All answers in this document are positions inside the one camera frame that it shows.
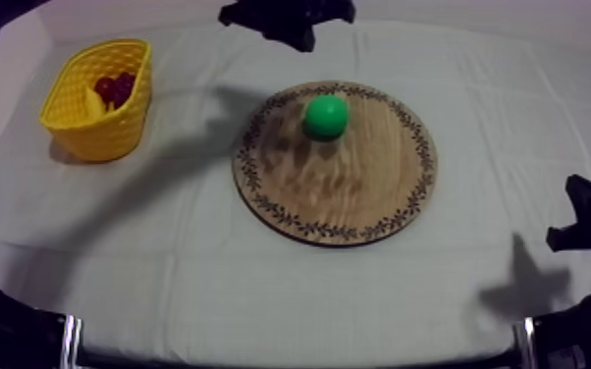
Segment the wood grain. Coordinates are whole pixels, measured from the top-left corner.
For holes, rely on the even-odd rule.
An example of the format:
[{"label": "wood grain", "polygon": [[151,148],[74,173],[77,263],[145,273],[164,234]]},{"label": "wood grain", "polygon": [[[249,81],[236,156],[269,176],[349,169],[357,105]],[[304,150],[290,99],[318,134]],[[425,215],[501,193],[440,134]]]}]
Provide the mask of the wood grain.
[{"label": "wood grain", "polygon": [[[332,142],[302,133],[307,104],[335,94],[349,124]],[[270,97],[251,118],[233,160],[245,203],[266,224],[295,239],[353,246],[390,236],[426,205],[437,155],[409,109],[365,85],[322,81]]]}]

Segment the leaf pattern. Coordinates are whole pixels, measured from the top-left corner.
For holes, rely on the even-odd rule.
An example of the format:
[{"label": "leaf pattern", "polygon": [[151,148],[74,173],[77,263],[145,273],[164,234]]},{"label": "leaf pattern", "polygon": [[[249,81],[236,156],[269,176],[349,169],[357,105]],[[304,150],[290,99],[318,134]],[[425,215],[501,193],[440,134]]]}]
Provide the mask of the leaf pattern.
[{"label": "leaf pattern", "polygon": [[[261,131],[266,125],[266,118],[275,109],[280,109],[294,99],[301,96],[315,96],[322,94],[334,94],[343,92],[348,96],[358,96],[368,100],[376,100],[386,103],[393,113],[399,118],[404,129],[409,130],[410,137],[415,143],[415,152],[423,169],[421,177],[407,198],[405,208],[397,209],[394,214],[383,217],[375,224],[365,226],[364,229],[351,228],[345,225],[331,226],[327,223],[304,222],[298,214],[292,214],[283,205],[273,202],[267,195],[260,193],[261,178],[257,173],[256,142],[261,136]],[[242,146],[236,158],[241,164],[242,184],[254,193],[253,202],[258,209],[268,213],[282,228],[289,228],[300,233],[304,237],[315,235],[318,237],[341,237],[345,241],[364,240],[371,241],[405,227],[416,215],[421,212],[422,202],[432,190],[435,180],[435,160],[431,154],[432,147],[425,129],[415,119],[412,119],[405,106],[391,98],[389,95],[372,88],[366,88],[357,84],[323,84],[316,87],[305,86],[298,90],[281,92],[269,98],[261,110],[257,112],[250,122],[249,129],[242,137]]]}]

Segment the table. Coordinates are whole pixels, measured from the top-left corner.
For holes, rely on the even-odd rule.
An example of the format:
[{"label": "table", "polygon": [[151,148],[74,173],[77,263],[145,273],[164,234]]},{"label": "table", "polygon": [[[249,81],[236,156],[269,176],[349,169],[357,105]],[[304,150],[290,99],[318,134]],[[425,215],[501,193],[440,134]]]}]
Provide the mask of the table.
[{"label": "table", "polygon": [[[154,49],[140,146],[87,165],[38,123],[70,55],[56,47],[0,137],[0,285],[85,321],[85,344],[192,363],[357,366],[495,353],[510,323],[591,293],[591,252],[553,254],[591,179],[591,55],[435,26],[331,23],[298,54],[237,27],[124,34]],[[310,80],[372,85],[431,132],[428,208],[347,250],[266,228],[230,152],[267,96]]]}]

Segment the wooden board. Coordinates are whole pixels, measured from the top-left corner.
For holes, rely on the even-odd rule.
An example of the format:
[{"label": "wooden board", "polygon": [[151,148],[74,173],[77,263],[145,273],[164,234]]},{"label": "wooden board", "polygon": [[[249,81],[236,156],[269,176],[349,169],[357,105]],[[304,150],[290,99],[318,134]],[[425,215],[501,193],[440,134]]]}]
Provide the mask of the wooden board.
[{"label": "wooden board", "polygon": [[[308,103],[335,94],[349,124],[332,142],[302,133]],[[426,205],[435,146],[401,102],[365,85],[322,81],[270,97],[251,118],[233,160],[239,192],[266,224],[295,239],[354,246],[390,236]]]}]

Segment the round wooden board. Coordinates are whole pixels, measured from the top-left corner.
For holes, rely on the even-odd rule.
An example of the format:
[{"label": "round wooden board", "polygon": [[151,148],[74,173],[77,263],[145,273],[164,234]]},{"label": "round wooden board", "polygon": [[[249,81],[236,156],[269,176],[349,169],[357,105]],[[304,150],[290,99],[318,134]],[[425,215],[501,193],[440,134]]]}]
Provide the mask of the round wooden board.
[{"label": "round wooden board", "polygon": [[[308,103],[334,94],[349,124],[332,142],[302,133]],[[401,102],[365,85],[321,81],[270,97],[251,118],[233,160],[239,192],[266,224],[295,239],[355,246],[390,236],[426,205],[435,146]]]}]

